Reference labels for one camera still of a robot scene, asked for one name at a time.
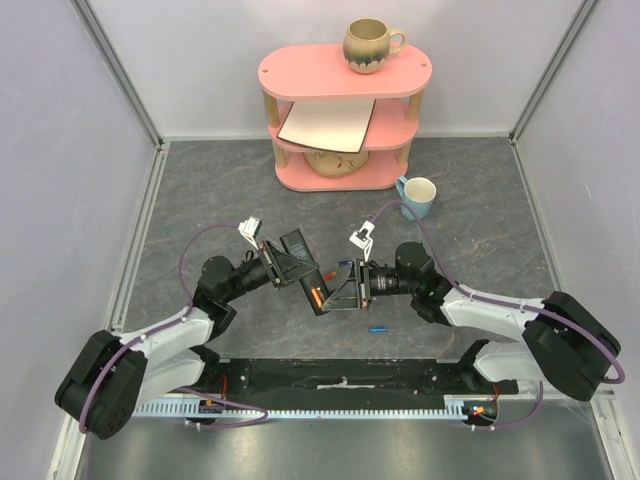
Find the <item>black remote control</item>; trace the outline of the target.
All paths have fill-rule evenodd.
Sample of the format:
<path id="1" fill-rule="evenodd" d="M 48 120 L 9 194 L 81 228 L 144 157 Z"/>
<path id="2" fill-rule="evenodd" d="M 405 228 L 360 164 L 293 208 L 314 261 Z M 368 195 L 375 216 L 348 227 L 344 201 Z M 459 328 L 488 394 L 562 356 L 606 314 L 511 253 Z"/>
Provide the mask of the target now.
<path id="1" fill-rule="evenodd" d="M 297 273 L 296 277 L 314 314 L 326 314 L 323 305 L 330 292 L 301 230 L 295 229 L 281 236 L 280 241 L 286 254 L 297 262 L 300 273 Z"/>

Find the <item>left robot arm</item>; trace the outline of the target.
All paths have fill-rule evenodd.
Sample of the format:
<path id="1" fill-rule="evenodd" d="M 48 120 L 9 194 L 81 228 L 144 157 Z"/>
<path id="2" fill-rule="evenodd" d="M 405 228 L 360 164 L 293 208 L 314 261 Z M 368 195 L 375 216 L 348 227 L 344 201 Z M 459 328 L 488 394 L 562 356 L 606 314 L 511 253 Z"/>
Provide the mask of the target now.
<path id="1" fill-rule="evenodd" d="M 211 392 L 220 378 L 211 362 L 219 357 L 205 346 L 235 318 L 232 301 L 267 284 L 283 288 L 319 277 L 300 230 L 282 236 L 279 244 L 260 242 L 239 265 L 213 256 L 202 266 L 190 304 L 173 317 L 122 336 L 107 330 L 90 336 L 54 403 L 77 420 L 82 432 L 108 439 L 150 400 L 180 387 Z"/>

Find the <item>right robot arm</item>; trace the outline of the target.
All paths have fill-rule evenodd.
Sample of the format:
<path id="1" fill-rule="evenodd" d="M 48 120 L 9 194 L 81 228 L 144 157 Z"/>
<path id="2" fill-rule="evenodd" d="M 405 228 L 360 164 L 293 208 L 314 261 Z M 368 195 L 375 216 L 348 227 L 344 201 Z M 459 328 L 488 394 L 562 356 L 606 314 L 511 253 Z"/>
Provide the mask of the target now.
<path id="1" fill-rule="evenodd" d="M 315 291 L 324 312 L 361 310 L 380 296 L 408 295 L 416 314 L 429 323 L 469 327 L 507 338 L 481 345 L 458 368 L 467 392 L 483 392 L 503 380 L 547 381 L 578 401 L 589 401 L 621 350 L 617 339 L 573 296 L 516 299 L 452 284 L 438 273 L 424 246 L 405 242 L 395 264 L 353 261 L 349 276 L 332 293 Z"/>

